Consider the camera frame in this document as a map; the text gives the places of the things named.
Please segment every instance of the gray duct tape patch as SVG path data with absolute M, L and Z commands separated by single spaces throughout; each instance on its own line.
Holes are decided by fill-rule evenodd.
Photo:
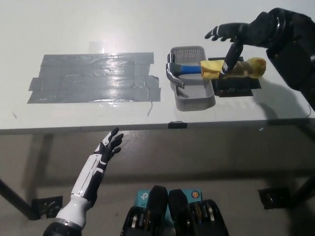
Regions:
M 150 71 L 150 64 L 126 64 L 117 66 L 42 66 L 39 77 L 57 78 L 62 76 L 145 76 Z
M 153 53 L 44 55 L 42 66 L 153 64 Z
M 29 91 L 39 90 L 78 90 L 78 89 L 131 89 L 158 88 L 158 78 L 148 76 L 64 76 L 58 78 L 33 78 Z
M 34 91 L 28 103 L 157 102 L 160 88 Z
M 160 101 L 153 53 L 45 55 L 28 103 Z

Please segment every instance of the orange circular sticker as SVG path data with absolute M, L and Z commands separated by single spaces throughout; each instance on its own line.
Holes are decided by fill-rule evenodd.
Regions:
M 191 197 L 194 198 L 194 199 L 197 199 L 197 198 L 200 197 L 200 193 L 198 191 L 196 191 L 196 190 L 193 190 L 191 192 Z

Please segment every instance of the white robotic forearm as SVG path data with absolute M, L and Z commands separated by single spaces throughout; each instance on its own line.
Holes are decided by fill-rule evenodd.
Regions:
M 123 134 L 116 128 L 110 132 L 89 156 L 71 192 L 70 202 L 58 213 L 56 220 L 44 232 L 44 236 L 80 236 L 86 223 L 86 212 L 97 199 L 97 190 L 103 179 L 107 163 L 120 152 Z

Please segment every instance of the yellow object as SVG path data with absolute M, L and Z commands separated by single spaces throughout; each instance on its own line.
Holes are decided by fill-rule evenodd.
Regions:
M 224 60 L 202 60 L 201 75 L 204 79 L 218 79 Z M 247 61 L 238 61 L 228 77 L 260 78 L 266 71 L 266 61 L 263 58 L 251 58 Z

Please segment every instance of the black stand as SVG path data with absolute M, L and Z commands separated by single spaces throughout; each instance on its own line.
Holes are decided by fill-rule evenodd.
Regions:
M 312 197 L 311 193 L 315 190 L 315 177 L 309 178 L 294 194 L 291 195 L 289 207 L 294 208 L 298 204 Z
M 42 215 L 55 218 L 63 207 L 63 197 L 33 199 L 31 206 L 0 179 L 0 195 L 17 208 L 29 220 L 39 220 Z
M 265 209 L 295 208 L 315 196 L 315 177 L 309 178 L 296 192 L 290 195 L 288 187 L 259 190 L 260 200 Z
M 40 219 L 39 213 L 36 212 L 27 202 L 17 195 L 9 186 L 0 179 L 0 195 L 17 208 L 29 220 Z

